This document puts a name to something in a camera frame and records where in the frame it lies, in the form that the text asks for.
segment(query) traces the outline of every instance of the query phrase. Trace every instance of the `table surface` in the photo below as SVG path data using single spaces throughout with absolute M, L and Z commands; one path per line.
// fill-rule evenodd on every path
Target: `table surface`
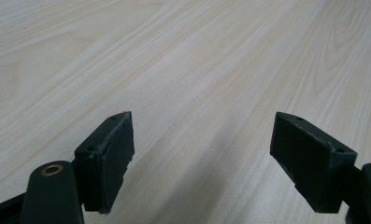
M 269 146 L 283 111 L 371 162 L 371 0 L 0 1 L 0 202 L 128 110 L 136 154 L 86 223 L 344 223 Z

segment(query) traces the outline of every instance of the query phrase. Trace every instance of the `wood grain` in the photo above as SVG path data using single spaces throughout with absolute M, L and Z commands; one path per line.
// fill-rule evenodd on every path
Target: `wood grain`
M 344 223 L 268 151 L 283 111 L 371 162 L 371 0 L 0 1 L 0 202 L 124 110 L 134 160 L 86 223 Z

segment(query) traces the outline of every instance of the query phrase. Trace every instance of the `screw hole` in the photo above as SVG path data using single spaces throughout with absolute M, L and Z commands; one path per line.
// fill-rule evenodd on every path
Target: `screw hole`
M 56 175 L 63 170 L 63 166 L 59 164 L 51 165 L 43 169 L 40 173 L 44 176 Z

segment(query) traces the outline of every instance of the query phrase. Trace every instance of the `black bracket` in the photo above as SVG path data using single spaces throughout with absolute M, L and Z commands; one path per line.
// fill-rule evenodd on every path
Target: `black bracket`
M 360 171 L 357 152 L 308 121 L 278 112 L 270 154 L 318 213 L 338 213 L 344 201 L 348 224 L 371 223 L 371 163 Z
M 75 150 L 75 159 L 36 168 L 27 191 L 0 203 L 0 223 L 83 223 L 86 211 L 107 214 L 135 154 L 131 112 L 106 119 Z

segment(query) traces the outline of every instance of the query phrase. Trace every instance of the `wooden table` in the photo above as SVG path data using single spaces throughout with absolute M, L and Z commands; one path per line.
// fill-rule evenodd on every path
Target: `wooden table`
M 371 162 L 371 0 L 0 1 L 0 202 L 108 116 L 136 154 L 91 223 L 344 223 L 269 145 L 276 111 Z

